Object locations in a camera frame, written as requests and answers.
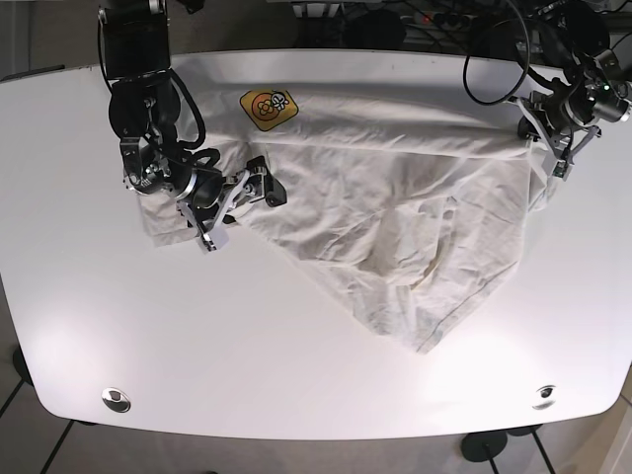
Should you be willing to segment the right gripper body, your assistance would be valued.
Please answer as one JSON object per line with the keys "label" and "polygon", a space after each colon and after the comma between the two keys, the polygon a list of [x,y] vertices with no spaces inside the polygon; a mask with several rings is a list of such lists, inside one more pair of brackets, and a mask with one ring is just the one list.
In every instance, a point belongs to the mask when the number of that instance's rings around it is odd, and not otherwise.
{"label": "right gripper body", "polygon": [[125,138],[120,152],[126,186],[136,192],[143,230],[152,240],[226,240],[230,212],[270,201],[270,169],[263,156],[232,175],[215,167],[216,149],[193,152],[181,141],[141,144]]}

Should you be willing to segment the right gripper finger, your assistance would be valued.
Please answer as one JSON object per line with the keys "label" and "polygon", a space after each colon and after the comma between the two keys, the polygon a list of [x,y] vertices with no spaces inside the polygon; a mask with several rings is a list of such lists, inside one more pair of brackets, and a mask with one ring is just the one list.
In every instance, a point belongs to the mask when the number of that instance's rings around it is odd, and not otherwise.
{"label": "right gripper finger", "polygon": [[248,203],[263,201],[268,207],[287,203],[285,187],[271,173],[255,173],[246,182]]}
{"label": "right gripper finger", "polygon": [[225,227],[213,227],[199,232],[200,247],[206,252],[221,250],[229,241]]}

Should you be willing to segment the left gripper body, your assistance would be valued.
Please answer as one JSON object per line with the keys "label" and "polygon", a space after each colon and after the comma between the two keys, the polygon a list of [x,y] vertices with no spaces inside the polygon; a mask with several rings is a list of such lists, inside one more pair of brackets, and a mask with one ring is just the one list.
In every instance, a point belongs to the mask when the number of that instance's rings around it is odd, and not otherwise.
{"label": "left gripper body", "polygon": [[517,98],[520,120],[534,125],[553,156],[573,162],[592,139],[601,137],[602,120],[617,123],[631,117],[631,81],[611,48],[595,57],[574,57],[564,70],[566,82],[548,80],[532,68],[526,74],[550,93],[534,91],[528,98]]}

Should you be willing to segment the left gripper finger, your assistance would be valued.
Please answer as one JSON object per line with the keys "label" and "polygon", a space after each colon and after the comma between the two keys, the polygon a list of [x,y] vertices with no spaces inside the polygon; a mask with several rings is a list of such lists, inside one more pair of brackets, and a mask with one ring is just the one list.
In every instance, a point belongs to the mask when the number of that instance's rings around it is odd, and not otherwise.
{"label": "left gripper finger", "polygon": [[568,157],[548,157],[548,176],[566,182],[572,172],[572,160]]}
{"label": "left gripper finger", "polygon": [[522,140],[539,140],[539,133],[534,125],[528,120],[520,120],[518,122],[516,133]]}

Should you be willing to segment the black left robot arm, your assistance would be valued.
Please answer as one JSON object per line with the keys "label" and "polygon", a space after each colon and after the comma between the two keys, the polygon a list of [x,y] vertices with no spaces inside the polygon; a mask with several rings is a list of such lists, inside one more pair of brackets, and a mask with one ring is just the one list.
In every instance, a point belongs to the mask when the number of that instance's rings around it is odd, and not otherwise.
{"label": "black left robot arm", "polygon": [[525,72],[550,93],[516,98],[523,118],[518,135],[542,141],[547,174],[565,180],[574,158],[601,137],[598,124],[631,117],[631,83],[625,78],[603,18],[583,1],[555,1],[533,11],[544,56],[564,73],[547,80],[531,67]]}

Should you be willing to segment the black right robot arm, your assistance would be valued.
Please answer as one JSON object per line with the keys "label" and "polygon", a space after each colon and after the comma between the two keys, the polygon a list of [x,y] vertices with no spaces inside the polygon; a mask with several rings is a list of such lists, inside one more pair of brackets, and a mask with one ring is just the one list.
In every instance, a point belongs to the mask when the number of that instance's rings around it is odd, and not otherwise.
{"label": "black right robot arm", "polygon": [[163,1],[114,1],[98,12],[99,65],[110,92],[109,121],[119,139],[126,187],[137,193],[145,230],[158,246],[196,238],[207,252],[228,241],[233,210],[259,201],[286,204],[265,157],[235,174],[204,147],[202,114],[172,68]]}

